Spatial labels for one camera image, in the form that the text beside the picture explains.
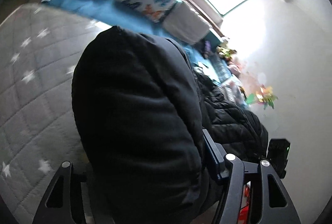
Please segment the grey quilted star mattress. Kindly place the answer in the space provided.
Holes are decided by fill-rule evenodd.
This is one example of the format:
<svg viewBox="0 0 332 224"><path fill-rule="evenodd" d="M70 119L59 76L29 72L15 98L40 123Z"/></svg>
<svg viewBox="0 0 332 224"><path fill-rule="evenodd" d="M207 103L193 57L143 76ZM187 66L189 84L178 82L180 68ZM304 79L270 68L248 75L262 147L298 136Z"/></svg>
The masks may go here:
<svg viewBox="0 0 332 224"><path fill-rule="evenodd" d="M71 80L85 47L109 26L42 4L1 23L1 197L32 223L63 161L87 164L71 108Z"/></svg>

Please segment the black puffer down jacket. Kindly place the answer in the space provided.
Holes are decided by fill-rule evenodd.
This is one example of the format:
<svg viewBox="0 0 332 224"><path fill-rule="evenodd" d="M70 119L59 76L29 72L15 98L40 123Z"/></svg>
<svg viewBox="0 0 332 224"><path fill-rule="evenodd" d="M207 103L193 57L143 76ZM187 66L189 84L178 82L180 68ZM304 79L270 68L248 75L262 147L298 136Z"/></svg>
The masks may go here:
<svg viewBox="0 0 332 224"><path fill-rule="evenodd" d="M221 196L204 131L258 163L268 132L192 70L177 42L113 26L85 48L72 108L101 210L116 223L190 223Z"/></svg>

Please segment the pink plush toy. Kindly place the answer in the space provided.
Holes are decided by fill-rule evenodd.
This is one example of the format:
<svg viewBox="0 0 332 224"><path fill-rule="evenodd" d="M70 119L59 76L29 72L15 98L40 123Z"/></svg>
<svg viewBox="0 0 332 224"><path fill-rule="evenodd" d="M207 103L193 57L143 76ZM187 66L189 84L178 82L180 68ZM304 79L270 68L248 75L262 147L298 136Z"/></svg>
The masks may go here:
<svg viewBox="0 0 332 224"><path fill-rule="evenodd" d="M233 61L230 61L227 67L229 71L237 78L240 77L242 70L244 68L244 66L241 63Z"/></svg>

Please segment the colourful printed bag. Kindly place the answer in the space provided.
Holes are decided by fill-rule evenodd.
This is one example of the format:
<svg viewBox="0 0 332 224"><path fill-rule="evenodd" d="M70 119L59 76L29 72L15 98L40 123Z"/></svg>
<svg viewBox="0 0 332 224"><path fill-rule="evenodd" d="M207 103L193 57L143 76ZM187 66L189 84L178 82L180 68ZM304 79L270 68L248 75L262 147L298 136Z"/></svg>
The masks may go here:
<svg viewBox="0 0 332 224"><path fill-rule="evenodd" d="M243 93L242 83L236 76L231 76L221 83L221 86L225 89L227 99L230 102L244 109L248 107L245 94Z"/></svg>

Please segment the plain white pillow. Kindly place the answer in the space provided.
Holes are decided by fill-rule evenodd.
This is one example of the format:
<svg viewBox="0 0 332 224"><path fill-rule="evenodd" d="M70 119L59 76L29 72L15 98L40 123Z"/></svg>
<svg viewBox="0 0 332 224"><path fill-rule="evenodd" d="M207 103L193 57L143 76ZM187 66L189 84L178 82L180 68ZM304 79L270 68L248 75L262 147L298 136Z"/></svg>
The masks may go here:
<svg viewBox="0 0 332 224"><path fill-rule="evenodd" d="M177 39L194 45L210 31L210 24L188 2L177 3L162 22L163 28Z"/></svg>

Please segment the blue bed headboard cushion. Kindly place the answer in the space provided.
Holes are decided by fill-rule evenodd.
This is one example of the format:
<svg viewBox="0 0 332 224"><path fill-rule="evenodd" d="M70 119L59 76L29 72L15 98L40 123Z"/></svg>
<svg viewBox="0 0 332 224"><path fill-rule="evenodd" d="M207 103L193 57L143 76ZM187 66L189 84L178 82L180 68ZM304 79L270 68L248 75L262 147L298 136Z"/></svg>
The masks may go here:
<svg viewBox="0 0 332 224"><path fill-rule="evenodd" d="M171 38L185 47L185 51L192 63L198 65L199 62L207 66L209 76L218 83L224 83L232 77L226 63L218 59L216 55L204 59L200 51L194 45L182 41L166 31L161 22L154 23L139 12L116 0L36 0L47 5L58 7L63 10L89 17L106 23L110 26L121 26L129 30L154 34L165 38Z"/></svg>

